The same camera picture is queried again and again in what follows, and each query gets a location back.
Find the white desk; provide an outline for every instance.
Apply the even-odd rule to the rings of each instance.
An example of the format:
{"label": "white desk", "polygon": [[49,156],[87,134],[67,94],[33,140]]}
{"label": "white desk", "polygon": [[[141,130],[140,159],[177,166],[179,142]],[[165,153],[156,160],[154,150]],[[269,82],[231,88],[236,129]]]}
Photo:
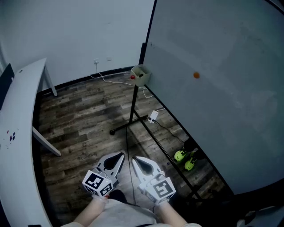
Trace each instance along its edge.
{"label": "white desk", "polygon": [[[45,62],[46,59],[39,60],[15,74],[0,112],[0,199],[11,227],[51,226],[37,188],[32,158],[32,132],[45,147],[61,155],[32,127],[43,71],[57,96]],[[10,141],[13,133],[15,139]]]}

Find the whiteboard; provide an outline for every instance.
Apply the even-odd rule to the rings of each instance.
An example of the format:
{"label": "whiteboard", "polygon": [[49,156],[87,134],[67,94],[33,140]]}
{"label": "whiteboard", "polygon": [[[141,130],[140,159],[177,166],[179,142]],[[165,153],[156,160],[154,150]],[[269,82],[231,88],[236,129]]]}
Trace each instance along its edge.
{"label": "whiteboard", "polygon": [[235,194],[284,177],[279,11],[264,0],[158,0],[144,65],[148,87]]}

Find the white cable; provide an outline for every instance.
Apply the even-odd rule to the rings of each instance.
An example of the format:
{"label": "white cable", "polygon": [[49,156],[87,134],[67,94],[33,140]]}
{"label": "white cable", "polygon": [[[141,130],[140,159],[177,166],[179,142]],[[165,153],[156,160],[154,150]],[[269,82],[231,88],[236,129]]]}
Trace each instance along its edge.
{"label": "white cable", "polygon": [[[90,76],[90,77],[92,77],[93,79],[102,78],[102,79],[104,80],[104,82],[110,82],[110,83],[122,83],[122,84],[127,84],[127,85],[131,85],[131,86],[135,86],[135,84],[129,84],[129,83],[123,83],[123,82],[113,82],[113,81],[110,81],[110,80],[105,80],[104,76],[103,76],[101,73],[98,73],[97,64],[96,64],[96,72],[97,72],[97,74],[100,74],[101,76],[100,76],[100,77],[96,77],[96,78],[95,78],[95,77],[92,77],[91,75],[89,75],[89,76]],[[138,87],[138,88],[141,88],[141,89],[142,89],[142,91],[143,91],[143,94],[144,94],[145,98],[151,98],[151,97],[153,97],[153,95],[148,96],[148,97],[145,95],[144,89],[147,89],[147,88],[145,88],[145,87]]]}

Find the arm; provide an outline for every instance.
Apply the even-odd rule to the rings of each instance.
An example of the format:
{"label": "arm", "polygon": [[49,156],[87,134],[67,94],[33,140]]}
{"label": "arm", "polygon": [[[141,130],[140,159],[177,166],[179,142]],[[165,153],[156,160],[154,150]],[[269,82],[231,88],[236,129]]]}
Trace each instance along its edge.
{"label": "arm", "polygon": [[159,213],[165,224],[173,227],[182,227],[187,224],[168,202],[163,202],[159,205]]}
{"label": "arm", "polygon": [[102,199],[94,198],[89,205],[74,220],[83,226],[89,226],[103,211],[106,204],[106,197]]}

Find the desk leg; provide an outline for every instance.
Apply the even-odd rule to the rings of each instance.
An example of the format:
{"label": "desk leg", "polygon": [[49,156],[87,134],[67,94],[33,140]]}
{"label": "desk leg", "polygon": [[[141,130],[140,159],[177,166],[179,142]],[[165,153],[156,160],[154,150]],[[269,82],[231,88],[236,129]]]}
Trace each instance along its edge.
{"label": "desk leg", "polygon": [[34,127],[32,127],[32,135],[40,142],[47,150],[54,153],[56,156],[61,156],[61,152],[57,150],[50,142],[48,142]]}
{"label": "desk leg", "polygon": [[51,87],[51,89],[52,89],[52,92],[53,92],[54,96],[57,96],[56,89],[55,89],[55,87],[54,87],[53,84],[52,84],[52,81],[51,81],[51,79],[50,79],[50,76],[49,76],[49,73],[48,73],[48,70],[47,70],[46,66],[44,67],[44,75],[45,75],[45,78],[46,78],[46,80],[47,80],[48,85],[49,85],[49,86]]}

